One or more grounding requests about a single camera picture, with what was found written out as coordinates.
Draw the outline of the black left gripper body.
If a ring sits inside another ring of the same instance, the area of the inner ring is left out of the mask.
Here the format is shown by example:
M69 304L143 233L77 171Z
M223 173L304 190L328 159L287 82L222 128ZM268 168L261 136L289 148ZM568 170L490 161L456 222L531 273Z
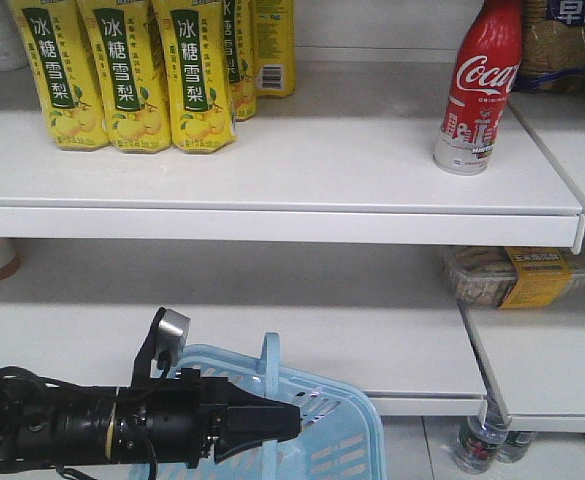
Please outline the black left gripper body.
M218 444L227 419L230 383L185 368L177 379L121 388L106 435L114 464L185 463L196 467Z

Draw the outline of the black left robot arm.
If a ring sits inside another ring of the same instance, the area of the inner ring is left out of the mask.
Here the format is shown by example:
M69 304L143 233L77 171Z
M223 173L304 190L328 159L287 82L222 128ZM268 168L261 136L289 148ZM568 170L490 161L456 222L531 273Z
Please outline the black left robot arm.
M0 369L0 474L108 464L194 469L301 432L298 406L183 368L128 387Z

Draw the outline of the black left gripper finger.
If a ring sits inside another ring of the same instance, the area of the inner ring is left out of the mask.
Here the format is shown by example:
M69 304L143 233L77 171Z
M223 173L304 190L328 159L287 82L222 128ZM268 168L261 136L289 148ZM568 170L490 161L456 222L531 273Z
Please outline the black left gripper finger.
M298 406L260 397L229 384L227 398L214 414L214 460L225 461L267 441L292 440L300 433Z

